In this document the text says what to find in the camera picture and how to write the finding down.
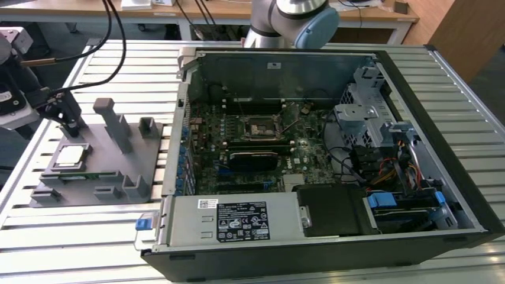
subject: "blue latch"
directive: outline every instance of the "blue latch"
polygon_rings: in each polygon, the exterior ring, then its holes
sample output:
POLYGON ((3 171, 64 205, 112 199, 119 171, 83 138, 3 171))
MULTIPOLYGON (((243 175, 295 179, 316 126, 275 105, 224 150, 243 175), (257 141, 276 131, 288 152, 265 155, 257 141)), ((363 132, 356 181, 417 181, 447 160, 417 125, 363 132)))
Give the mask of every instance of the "blue latch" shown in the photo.
POLYGON ((152 230, 152 219, 139 219, 135 223, 135 229, 138 231, 152 230))
POLYGON ((444 204, 445 203, 445 196, 444 196, 444 193, 441 193, 440 191, 437 191, 435 193, 435 197, 436 197, 436 200, 439 201, 440 204, 444 204))
POLYGON ((371 208, 396 206, 395 196, 389 192, 373 193, 369 197, 367 197, 367 199, 369 201, 371 208))

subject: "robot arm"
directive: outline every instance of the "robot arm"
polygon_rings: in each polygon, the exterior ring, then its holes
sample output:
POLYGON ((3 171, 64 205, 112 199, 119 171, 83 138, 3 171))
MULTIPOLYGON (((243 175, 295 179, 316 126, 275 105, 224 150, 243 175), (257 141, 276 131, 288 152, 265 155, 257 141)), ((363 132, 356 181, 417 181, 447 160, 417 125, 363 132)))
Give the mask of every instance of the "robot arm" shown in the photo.
POLYGON ((320 49, 340 17, 328 0, 255 0, 244 47, 320 49))
POLYGON ((71 92, 52 95, 32 70, 20 65, 32 42, 23 28, 0 28, 0 127, 30 139, 34 130, 28 124, 43 117, 59 122, 63 131, 76 137, 84 123, 71 92))

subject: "slotted metal table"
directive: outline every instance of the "slotted metal table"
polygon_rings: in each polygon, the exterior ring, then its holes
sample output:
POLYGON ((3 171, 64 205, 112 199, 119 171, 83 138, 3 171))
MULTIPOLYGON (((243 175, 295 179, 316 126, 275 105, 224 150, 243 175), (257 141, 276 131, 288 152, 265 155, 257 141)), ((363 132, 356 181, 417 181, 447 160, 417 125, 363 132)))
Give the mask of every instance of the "slotted metal table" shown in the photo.
MULTIPOLYGON (((107 85, 75 92, 88 124, 102 123, 92 105, 116 101, 130 122, 155 117, 164 123, 152 202, 139 205, 30 208, 31 193, 48 166, 62 132, 43 121, 0 192, 0 283, 169 283, 146 264, 135 247, 154 243, 143 232, 135 244, 135 221, 160 207, 162 182, 179 80, 183 46, 239 47, 239 43, 130 41, 126 65, 107 85)), ((505 128, 436 51, 416 46, 331 44, 328 49, 385 50, 428 110, 475 183, 505 220, 505 128)), ((122 42, 110 40, 80 59, 66 85, 95 82, 115 70, 122 42)), ((408 119, 396 98, 400 114, 408 119)), ((452 251, 407 267, 223 280, 215 283, 505 283, 505 238, 452 251)))

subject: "power supply label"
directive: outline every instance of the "power supply label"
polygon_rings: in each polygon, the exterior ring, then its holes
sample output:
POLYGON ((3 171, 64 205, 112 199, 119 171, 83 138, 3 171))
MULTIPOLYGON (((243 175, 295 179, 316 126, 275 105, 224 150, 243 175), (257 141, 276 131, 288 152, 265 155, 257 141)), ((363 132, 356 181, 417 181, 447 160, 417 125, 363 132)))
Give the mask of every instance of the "power supply label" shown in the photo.
POLYGON ((217 240, 221 243, 269 239, 267 202, 217 205, 217 240))

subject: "small white box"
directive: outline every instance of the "small white box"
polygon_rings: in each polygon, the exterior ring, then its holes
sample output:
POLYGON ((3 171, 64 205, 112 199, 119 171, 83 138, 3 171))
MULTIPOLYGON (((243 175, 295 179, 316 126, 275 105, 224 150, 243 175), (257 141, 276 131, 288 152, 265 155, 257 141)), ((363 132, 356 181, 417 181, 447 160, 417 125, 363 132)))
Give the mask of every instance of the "small white box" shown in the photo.
POLYGON ((151 9, 151 0, 122 0, 123 10, 151 9))
POLYGON ((152 0, 152 3, 155 5, 164 5, 164 6, 173 6, 176 3, 175 3, 175 0, 152 0))

